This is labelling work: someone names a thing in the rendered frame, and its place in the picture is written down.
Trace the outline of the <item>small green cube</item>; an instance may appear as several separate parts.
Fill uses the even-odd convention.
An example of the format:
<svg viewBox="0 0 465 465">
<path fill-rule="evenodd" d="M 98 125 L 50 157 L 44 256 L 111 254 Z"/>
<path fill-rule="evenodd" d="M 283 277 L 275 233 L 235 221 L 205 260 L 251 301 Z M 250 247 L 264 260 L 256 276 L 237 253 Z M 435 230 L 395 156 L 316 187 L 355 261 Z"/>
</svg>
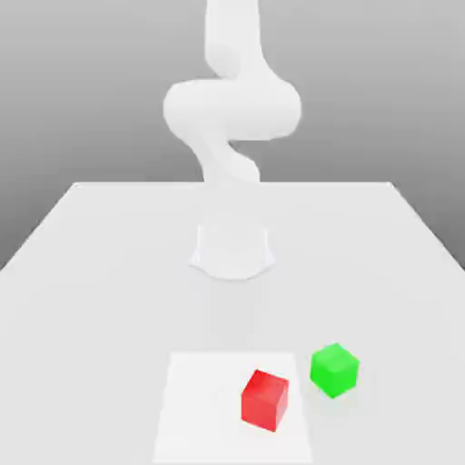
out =
<svg viewBox="0 0 465 465">
<path fill-rule="evenodd" d="M 334 399 L 356 385 L 359 368 L 359 359 L 335 342 L 312 355 L 310 379 Z"/>
</svg>

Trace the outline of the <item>small red cube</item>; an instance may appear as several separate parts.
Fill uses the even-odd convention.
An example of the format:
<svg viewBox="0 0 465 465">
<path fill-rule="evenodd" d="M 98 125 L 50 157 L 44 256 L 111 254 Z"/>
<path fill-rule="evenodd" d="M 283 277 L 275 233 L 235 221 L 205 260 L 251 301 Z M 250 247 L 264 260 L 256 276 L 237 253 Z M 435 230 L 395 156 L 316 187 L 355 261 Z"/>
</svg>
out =
<svg viewBox="0 0 465 465">
<path fill-rule="evenodd" d="M 253 426 L 276 432 L 288 407 L 290 382 L 255 370 L 241 394 L 241 419 Z"/>
</svg>

